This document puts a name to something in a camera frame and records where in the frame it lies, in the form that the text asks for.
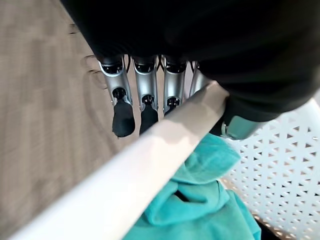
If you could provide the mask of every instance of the gray floor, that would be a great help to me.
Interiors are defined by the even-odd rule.
[[[139,127],[112,134],[110,97],[86,74],[92,52],[71,23],[58,0],[0,1],[0,239],[138,137]],[[128,76],[140,126],[132,67]]]

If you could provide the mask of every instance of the white bar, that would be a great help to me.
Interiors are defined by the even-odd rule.
[[[119,240],[222,116],[212,82],[76,186],[11,240]]]

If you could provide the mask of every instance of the teal towel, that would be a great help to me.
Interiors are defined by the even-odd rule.
[[[124,239],[260,240],[246,206],[216,180],[239,159],[222,138],[206,135]]]

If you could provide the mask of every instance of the wooden floor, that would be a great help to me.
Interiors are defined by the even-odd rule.
[[[58,0],[0,1],[0,239],[138,137],[133,68],[136,130],[118,139],[104,82],[86,74],[97,63],[84,65],[92,51],[81,33],[69,34],[72,23]]]

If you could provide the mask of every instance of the robotic hand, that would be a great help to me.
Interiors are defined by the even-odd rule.
[[[318,0],[61,1],[100,62],[118,137],[135,129],[124,54],[133,56],[140,133],[158,121],[158,55],[164,114],[182,104],[186,62],[196,61],[190,95],[211,80],[229,92],[210,132],[232,139],[301,106],[320,86]]]

